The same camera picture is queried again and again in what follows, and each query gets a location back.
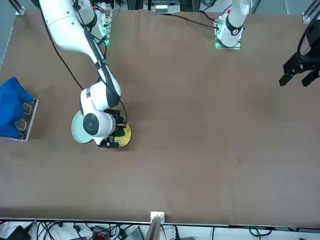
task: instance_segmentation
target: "cable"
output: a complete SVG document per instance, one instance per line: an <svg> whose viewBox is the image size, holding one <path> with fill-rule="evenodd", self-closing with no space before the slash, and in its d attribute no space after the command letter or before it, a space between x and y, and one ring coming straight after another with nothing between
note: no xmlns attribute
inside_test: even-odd
<svg viewBox="0 0 320 240"><path fill-rule="evenodd" d="M78 10L78 8L76 7L75 8L75 10L76 10L76 12L78 13L78 15L79 15L79 18L81 19L81 22L82 22L82 24L83 24L83 28L86 26L85 25L85 22L84 22L84 20L82 19L82 17L81 17L81 15L80 15L80 13L79 13L79 10Z"/></svg>
<svg viewBox="0 0 320 240"><path fill-rule="evenodd" d="M212 2L209 6L207 6L204 10L202 10L202 11L204 12L204 11L206 11L207 9L213 7L213 6L215 5L216 1L218 1L218 0L213 0L213 2Z"/></svg>
<svg viewBox="0 0 320 240"><path fill-rule="evenodd" d="M80 233L79 233L80 230L81 230L81 228L80 228L78 225L76 225L75 222L73 223L73 228L74 228L74 230L76 231L76 233L78 234L79 238L82 239L82 240L85 240L85 239L80 235Z"/></svg>
<svg viewBox="0 0 320 240"><path fill-rule="evenodd" d="M165 231L165 229L164 229L164 226L161 225L161 228L162 228L162 230L163 230L164 238L165 238L165 240L167 240L167 235L166 235L166 231Z"/></svg>
<svg viewBox="0 0 320 240"><path fill-rule="evenodd" d="M204 16L207 18L207 19L209 19L210 21L215 21L215 19L214 18L211 18L211 17L209 17L208 16L208 14L203 10L203 11L199 11L200 13L203 13L204 14Z"/></svg>
<svg viewBox="0 0 320 240"><path fill-rule="evenodd" d="M36 240L39 240L39 237L41 236L41 234L44 232L44 230L46 230L46 229L44 228L44 225L42 224L42 222L43 222L43 221L39 221L38 227L36 228ZM43 229L42 229L41 232L39 233L40 224L42 225Z"/></svg>
<svg viewBox="0 0 320 240"><path fill-rule="evenodd" d="M210 25L207 25L207 24L198 22L198 21L191 20L191 19L186 18L186 17L183 17L183 16L178 16L178 15L174 15L174 14L172 14L172 15L170 15L170 16L174 16L174 17L177 17L177 18L180 18L180 19L184 19L184 20L189 21L189 22L191 22L191 23L199 24L200 26L203 26L203 27L207 27L207 28L219 30L219 28L216 27L216 26L210 26Z"/></svg>
<svg viewBox="0 0 320 240"><path fill-rule="evenodd" d="M223 11L223 13L225 13L231 6L232 6L232 3Z"/></svg>
<svg viewBox="0 0 320 240"><path fill-rule="evenodd" d="M179 236L179 231L176 225L174 225L174 229L175 229L175 238L174 240L181 240L180 236Z"/></svg>
<svg viewBox="0 0 320 240"><path fill-rule="evenodd" d="M213 228L212 228L212 239L211 239L211 240L214 240L215 229L216 229L216 227L213 227Z"/></svg>
<svg viewBox="0 0 320 240"><path fill-rule="evenodd" d="M86 222L84 222L84 224L87 226L88 229L90 229L91 232L94 231L94 227L93 226L92 227L88 226L88 224Z"/></svg>
<svg viewBox="0 0 320 240"><path fill-rule="evenodd" d="M42 12L42 10L40 10L41 12L41 16L42 16L42 20L43 20L43 23L44 23L44 26L45 26L45 30L46 30L46 33L48 34L49 36L49 39L52 43L52 46L55 50L55 53L58 55L58 57L60 58L60 60L63 62L64 66L66 67L66 69L69 71L69 73L71 74L71 76L73 77L74 81L76 82L76 84L78 84L78 86L83 90L84 88L81 86L81 84L78 82L78 80L76 79L76 77L74 76L74 74L72 73L72 71L70 70L70 68L68 67L68 65L66 64L65 60L61 57L61 55L59 54L55 44L54 44L54 41L50 35L50 32L49 32L49 29L48 29L48 26L46 24L46 20L45 20L45 16L44 16L44 13Z"/></svg>
<svg viewBox="0 0 320 240"><path fill-rule="evenodd" d="M257 234L254 234L254 233L252 232L252 229L256 230ZM261 233L259 232L259 230L258 230L257 227L255 227L255 226L250 226L250 227L249 227L249 232L251 233L251 235L253 235L253 236L259 238L259 240L261 240L261 237L269 236L269 235L271 234L272 230L269 230L269 232L267 232L267 233L262 233L262 234L261 234Z"/></svg>
<svg viewBox="0 0 320 240"><path fill-rule="evenodd" d="M44 234L44 236L43 236L43 240L45 240L46 239L46 237L47 237L47 235L49 234L49 237L50 237L50 239L51 240L55 240L55 238L51 235L51 233L50 233L50 230L51 230L51 228L55 225L55 222L50 226L50 227L48 227L48 225L43 221L43 222L41 222L41 225L43 226L43 228L46 230L46 232L45 232L45 234Z"/></svg>

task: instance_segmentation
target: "white robotic arm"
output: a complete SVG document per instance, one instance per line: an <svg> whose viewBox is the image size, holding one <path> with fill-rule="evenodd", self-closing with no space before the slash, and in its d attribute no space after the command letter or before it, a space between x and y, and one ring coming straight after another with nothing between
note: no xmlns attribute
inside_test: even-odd
<svg viewBox="0 0 320 240"><path fill-rule="evenodd" d="M115 117L105 111L119 104L121 90L93 35L78 21L77 17L80 17L85 24L94 21L96 16L89 0L80 1L82 7L87 6L83 8L85 10L83 16L77 15L74 10L74 7L77 7L75 1L40 0L39 3L55 43L62 49L88 55L102 79L90 88L84 89L80 95L83 129L93 137L99 146L116 129Z"/></svg>
<svg viewBox="0 0 320 240"><path fill-rule="evenodd" d="M223 14L221 32L217 36L224 46L232 48L238 43L249 10L248 0L232 0L231 11Z"/></svg>

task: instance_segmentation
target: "brown table surface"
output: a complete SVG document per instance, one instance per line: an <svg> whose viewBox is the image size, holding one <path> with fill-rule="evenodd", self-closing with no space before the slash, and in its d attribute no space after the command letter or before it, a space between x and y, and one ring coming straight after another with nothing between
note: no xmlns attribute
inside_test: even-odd
<svg viewBox="0 0 320 240"><path fill-rule="evenodd" d="M110 150L73 139L81 90L27 9L0 79L16 76L39 106L28 143L0 140L0 215L319 226L320 83L278 83L306 25L254 14L245 27L242 50L214 49L212 29L121 10L107 60L132 140ZM59 52L84 87L95 83L88 56Z"/></svg>

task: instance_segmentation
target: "yellow plate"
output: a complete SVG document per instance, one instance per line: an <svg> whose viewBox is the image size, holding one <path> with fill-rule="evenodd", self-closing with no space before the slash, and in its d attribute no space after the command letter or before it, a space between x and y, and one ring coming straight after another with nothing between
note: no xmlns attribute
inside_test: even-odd
<svg viewBox="0 0 320 240"><path fill-rule="evenodd" d="M114 138L115 141L120 142L120 147L124 147L130 142L131 139L131 128L127 124L126 127L123 129L124 130L124 136L116 136Z"/></svg>

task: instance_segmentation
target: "blue cloth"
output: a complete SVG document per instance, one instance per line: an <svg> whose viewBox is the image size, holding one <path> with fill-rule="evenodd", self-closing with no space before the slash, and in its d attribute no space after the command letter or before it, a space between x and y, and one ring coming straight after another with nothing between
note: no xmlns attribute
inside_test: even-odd
<svg viewBox="0 0 320 240"><path fill-rule="evenodd" d="M0 86L0 137L20 138L15 123L25 114L23 103L32 101L14 76Z"/></svg>

